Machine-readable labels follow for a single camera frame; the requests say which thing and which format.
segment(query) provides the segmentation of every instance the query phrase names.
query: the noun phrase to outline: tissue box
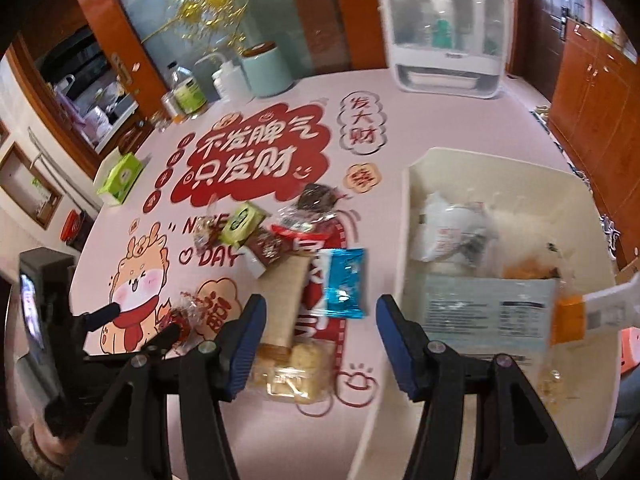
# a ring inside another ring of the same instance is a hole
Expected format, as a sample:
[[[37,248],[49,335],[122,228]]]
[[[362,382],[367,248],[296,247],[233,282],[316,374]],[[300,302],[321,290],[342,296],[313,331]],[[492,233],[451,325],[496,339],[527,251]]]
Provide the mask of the tissue box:
[[[96,193],[106,205],[121,205],[142,169],[142,163],[132,153],[121,156],[116,148],[100,165],[94,189],[99,186]]]

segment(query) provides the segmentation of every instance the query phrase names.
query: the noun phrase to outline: cartoon animal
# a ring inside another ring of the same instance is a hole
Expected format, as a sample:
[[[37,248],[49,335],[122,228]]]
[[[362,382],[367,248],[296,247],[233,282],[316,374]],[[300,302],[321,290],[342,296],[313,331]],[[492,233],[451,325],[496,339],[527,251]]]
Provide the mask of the cartoon animal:
[[[161,319],[169,313],[169,300],[159,306],[169,269],[166,235],[158,237],[159,230],[160,222],[156,222],[148,236],[132,237],[127,256],[118,264],[110,301],[120,305],[120,315],[100,334],[100,346],[107,354],[140,349],[158,334]]]

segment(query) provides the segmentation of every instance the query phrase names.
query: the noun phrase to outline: barcode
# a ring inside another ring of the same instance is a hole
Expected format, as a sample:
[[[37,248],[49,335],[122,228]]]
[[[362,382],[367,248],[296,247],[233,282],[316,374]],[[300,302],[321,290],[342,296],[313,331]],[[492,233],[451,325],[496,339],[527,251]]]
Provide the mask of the barcode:
[[[587,330],[593,330],[595,328],[600,328],[602,324],[602,312],[591,312],[587,314]]]

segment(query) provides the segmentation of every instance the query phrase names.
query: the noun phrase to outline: light blue package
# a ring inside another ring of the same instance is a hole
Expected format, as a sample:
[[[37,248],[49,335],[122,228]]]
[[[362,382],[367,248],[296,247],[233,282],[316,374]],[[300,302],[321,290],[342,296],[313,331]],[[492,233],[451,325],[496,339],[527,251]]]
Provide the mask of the light blue package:
[[[360,304],[364,249],[322,249],[319,254],[326,260],[322,315],[347,319],[364,317]]]

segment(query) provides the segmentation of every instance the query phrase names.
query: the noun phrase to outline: wooden lid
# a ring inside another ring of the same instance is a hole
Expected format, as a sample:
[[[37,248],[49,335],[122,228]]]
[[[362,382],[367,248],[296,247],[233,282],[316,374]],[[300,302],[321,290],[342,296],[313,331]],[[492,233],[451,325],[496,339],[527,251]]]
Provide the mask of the wooden lid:
[[[259,43],[257,45],[251,46],[246,50],[242,51],[242,57],[254,57],[258,56],[258,54],[263,54],[270,50],[276,48],[276,44],[274,41],[266,41],[265,43]]]

